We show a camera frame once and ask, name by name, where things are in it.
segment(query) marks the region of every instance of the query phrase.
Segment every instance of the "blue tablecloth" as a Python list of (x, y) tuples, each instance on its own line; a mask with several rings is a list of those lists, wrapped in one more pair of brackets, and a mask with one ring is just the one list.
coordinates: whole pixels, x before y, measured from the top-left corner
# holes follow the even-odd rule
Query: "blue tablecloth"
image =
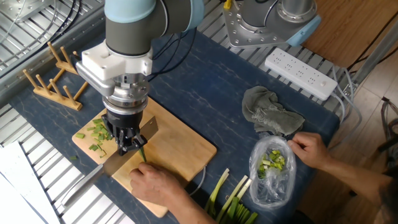
[[(91, 40), (84, 49), (98, 44), (103, 39), (104, 35)], [(171, 65), (182, 57), (191, 39), (192, 33), (181, 41), (180, 50)], [(166, 40), (167, 38), (155, 40), (154, 52), (158, 51)], [(153, 72), (163, 67), (171, 54), (172, 50), (168, 50), (156, 60)], [(54, 77), (57, 72), (58, 69), (54, 68), (44, 75), (44, 79)], [(75, 93), (84, 81), (76, 75), (68, 74), (62, 76), (58, 82), (60, 85), (67, 85), (70, 91)], [(219, 193), (219, 204), (224, 204), (225, 196), (232, 192), (244, 175), (249, 174), (249, 156), (258, 135), (253, 129), (253, 124), (247, 122), (242, 114), (243, 93), (248, 88), (261, 85), (276, 92), (279, 103), (306, 119), (303, 131), (321, 134), (327, 144), (339, 124), (338, 117), (332, 112), (199, 33), (189, 56), (181, 66), (170, 73), (159, 75), (150, 85), (150, 96), (155, 101), (217, 147), (216, 156), (207, 166), (203, 186), (193, 196), (202, 206), (227, 167), (230, 169), (230, 175)], [(74, 145), (72, 135), (104, 106), (100, 94), (92, 87), (87, 88), (78, 101), (83, 103), (79, 112), (33, 94), (30, 86), (15, 96), (10, 104), (65, 157), (77, 155), (80, 159), (71, 162), (82, 173), (88, 174), (97, 164)], [(314, 173), (313, 169), (297, 158), (294, 193), (286, 206), (272, 212), (262, 211), (251, 202), (248, 193), (243, 197), (243, 203), (250, 211), (259, 213), (258, 223), (284, 223), (299, 204)], [(201, 174), (198, 174), (187, 190), (193, 190), (200, 179)], [(113, 179), (102, 177), (96, 185), (136, 223), (177, 222), (170, 213), (165, 218), (156, 218)]]

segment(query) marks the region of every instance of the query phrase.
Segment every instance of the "knife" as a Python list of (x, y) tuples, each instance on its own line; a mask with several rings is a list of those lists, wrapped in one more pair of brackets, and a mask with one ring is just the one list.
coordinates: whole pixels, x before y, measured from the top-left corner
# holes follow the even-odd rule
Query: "knife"
[[(149, 140), (157, 131), (156, 118), (150, 119), (140, 131), (147, 140)], [(137, 150), (129, 151), (125, 155), (120, 156), (116, 150), (104, 163), (98, 165), (86, 177), (77, 182), (62, 199), (62, 205), (67, 208), (73, 205), (90, 187), (94, 184), (99, 177), (103, 174), (111, 177), (116, 171), (120, 169), (135, 153)]]

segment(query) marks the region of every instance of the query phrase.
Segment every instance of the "wooden cutting board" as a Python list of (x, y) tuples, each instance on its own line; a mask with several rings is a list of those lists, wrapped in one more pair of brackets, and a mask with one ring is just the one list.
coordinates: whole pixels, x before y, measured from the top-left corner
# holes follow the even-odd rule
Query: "wooden cutting board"
[[(105, 112), (106, 109), (93, 119), (100, 118)], [(216, 147), (149, 98), (140, 126), (146, 124), (153, 116), (156, 117), (159, 130), (144, 146), (147, 161), (171, 171), (185, 187), (216, 154)], [(100, 158), (104, 152), (88, 149), (92, 144), (96, 144), (94, 137), (91, 137), (93, 132), (87, 131), (89, 127), (95, 127), (92, 121), (78, 131), (78, 133), (85, 134), (85, 137), (80, 139), (73, 135), (72, 141), (97, 164), (103, 163), (116, 151), (117, 145), (114, 139), (105, 141), (101, 147), (107, 155)], [(141, 162), (143, 162), (141, 156), (136, 153), (112, 177), (131, 192), (129, 173), (137, 168)], [(163, 217), (168, 211), (167, 208), (160, 205), (143, 200), (140, 200), (140, 202), (159, 218)]]

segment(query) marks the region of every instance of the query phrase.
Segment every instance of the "electrical outlet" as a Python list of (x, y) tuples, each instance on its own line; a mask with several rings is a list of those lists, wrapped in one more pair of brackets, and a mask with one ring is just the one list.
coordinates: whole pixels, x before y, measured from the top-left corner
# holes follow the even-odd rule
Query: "electrical outlet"
[(321, 100), (327, 100), (337, 86), (333, 79), (279, 48), (266, 58), (265, 65)]

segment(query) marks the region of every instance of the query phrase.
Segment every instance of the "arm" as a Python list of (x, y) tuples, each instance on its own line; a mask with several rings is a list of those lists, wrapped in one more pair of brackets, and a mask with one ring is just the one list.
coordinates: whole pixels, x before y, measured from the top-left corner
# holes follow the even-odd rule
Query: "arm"
[(381, 206), (379, 191), (391, 182), (390, 177), (332, 158), (319, 134), (297, 133), (288, 144), (306, 165), (335, 176), (375, 206)]
[(141, 163), (131, 171), (130, 178), (135, 197), (167, 207), (179, 223), (216, 223), (166, 170)]

